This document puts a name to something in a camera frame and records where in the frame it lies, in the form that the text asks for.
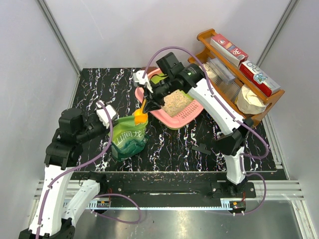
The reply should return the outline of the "yellow plastic litter scoop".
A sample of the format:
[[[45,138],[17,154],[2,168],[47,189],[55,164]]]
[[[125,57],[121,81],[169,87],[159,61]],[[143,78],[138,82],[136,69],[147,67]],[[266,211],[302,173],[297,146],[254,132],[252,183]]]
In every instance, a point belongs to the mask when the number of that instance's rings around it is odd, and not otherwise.
[[[148,114],[144,113],[146,102],[146,99],[144,99],[141,107],[135,110],[135,112],[133,113],[135,125],[146,123],[148,121]]]

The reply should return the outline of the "green cat litter bag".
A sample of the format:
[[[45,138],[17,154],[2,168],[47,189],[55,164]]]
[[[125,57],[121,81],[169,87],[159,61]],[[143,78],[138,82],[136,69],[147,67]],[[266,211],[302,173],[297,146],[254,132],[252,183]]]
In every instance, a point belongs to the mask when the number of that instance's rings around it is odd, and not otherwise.
[[[115,120],[111,151],[118,161],[124,161],[140,153],[148,141],[146,123],[135,125],[134,116],[121,117]]]

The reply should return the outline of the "black bag clip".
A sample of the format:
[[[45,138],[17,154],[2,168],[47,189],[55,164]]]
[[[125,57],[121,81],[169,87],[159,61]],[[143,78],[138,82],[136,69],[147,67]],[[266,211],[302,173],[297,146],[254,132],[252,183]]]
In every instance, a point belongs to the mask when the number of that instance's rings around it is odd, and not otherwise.
[[[206,145],[200,143],[199,146],[193,145],[192,150],[203,153],[205,155],[211,155],[211,151],[207,150]]]

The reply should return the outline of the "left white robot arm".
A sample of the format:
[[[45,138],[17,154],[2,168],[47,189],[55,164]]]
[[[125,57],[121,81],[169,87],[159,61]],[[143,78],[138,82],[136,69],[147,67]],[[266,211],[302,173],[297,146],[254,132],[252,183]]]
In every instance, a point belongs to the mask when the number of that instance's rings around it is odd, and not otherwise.
[[[58,120],[52,142],[46,149],[45,175],[39,204],[29,228],[20,239],[71,239],[80,216],[94,196],[108,191],[106,177],[90,172],[68,204],[64,203],[67,187],[83,152],[83,144],[112,130],[118,114],[111,105],[98,103],[96,112],[85,120],[77,108],[64,110]]]

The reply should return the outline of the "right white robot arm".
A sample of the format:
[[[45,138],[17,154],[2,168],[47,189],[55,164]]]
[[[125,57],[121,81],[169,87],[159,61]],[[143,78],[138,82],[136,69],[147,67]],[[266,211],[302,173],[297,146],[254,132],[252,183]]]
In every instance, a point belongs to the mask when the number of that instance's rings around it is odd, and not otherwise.
[[[139,71],[135,83],[143,87],[145,113],[159,110],[164,106],[164,98],[180,90],[197,100],[210,114],[221,129],[222,135],[215,142],[226,162],[226,182],[222,183],[221,193],[232,197],[240,196],[245,190],[247,178],[242,168],[244,140],[253,126],[251,119],[244,119],[214,90],[204,67],[197,64],[183,66],[170,52],[157,61],[164,74],[158,83],[148,79],[146,71]]]

